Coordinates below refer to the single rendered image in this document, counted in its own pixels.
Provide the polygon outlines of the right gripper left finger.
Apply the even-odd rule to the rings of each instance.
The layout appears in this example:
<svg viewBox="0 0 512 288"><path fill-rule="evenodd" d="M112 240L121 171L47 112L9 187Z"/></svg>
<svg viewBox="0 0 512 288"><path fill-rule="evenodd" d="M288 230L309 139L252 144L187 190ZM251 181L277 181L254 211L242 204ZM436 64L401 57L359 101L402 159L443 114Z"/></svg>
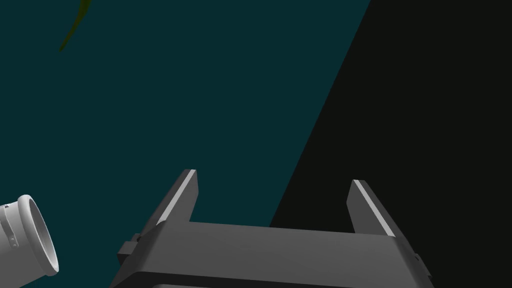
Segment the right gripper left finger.
<svg viewBox="0 0 512 288"><path fill-rule="evenodd" d="M197 170L183 170L144 225L140 235L146 235L150 230L167 220L177 219L188 222L193 213L198 194Z"/></svg>

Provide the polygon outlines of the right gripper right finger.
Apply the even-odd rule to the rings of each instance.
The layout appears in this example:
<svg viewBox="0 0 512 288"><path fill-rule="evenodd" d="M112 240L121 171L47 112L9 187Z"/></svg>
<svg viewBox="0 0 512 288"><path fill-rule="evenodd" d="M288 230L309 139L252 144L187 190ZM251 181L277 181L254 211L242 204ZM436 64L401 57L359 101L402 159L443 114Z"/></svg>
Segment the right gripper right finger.
<svg viewBox="0 0 512 288"><path fill-rule="evenodd" d="M356 233L396 236L377 207L376 202L373 201L369 190L363 186L360 180L354 179L351 181L346 205L351 224Z"/></svg>

